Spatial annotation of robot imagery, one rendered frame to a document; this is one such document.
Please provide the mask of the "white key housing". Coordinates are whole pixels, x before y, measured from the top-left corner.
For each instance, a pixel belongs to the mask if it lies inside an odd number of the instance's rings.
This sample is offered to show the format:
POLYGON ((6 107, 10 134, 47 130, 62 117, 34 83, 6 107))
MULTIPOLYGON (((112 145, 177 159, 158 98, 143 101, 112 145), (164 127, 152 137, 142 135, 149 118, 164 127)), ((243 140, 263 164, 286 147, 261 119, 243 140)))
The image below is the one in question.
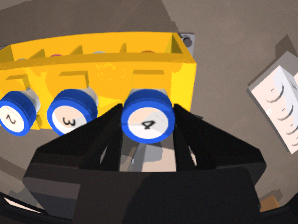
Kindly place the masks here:
POLYGON ((131 163, 132 172, 176 171, 173 132, 157 143, 145 145, 139 142, 131 163))

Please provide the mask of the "small open brown cardboard box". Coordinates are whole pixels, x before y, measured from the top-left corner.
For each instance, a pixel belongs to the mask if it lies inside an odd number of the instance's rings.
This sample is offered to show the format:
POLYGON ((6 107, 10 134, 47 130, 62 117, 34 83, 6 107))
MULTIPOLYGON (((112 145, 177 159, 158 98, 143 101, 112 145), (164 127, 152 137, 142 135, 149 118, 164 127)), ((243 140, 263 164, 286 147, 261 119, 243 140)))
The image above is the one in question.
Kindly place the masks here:
POLYGON ((260 212, 278 208, 279 204, 278 204, 277 200, 276 201, 275 200, 276 200, 275 197, 272 195, 272 196, 264 199, 263 201, 261 201, 260 202, 260 204, 261 204, 260 212))

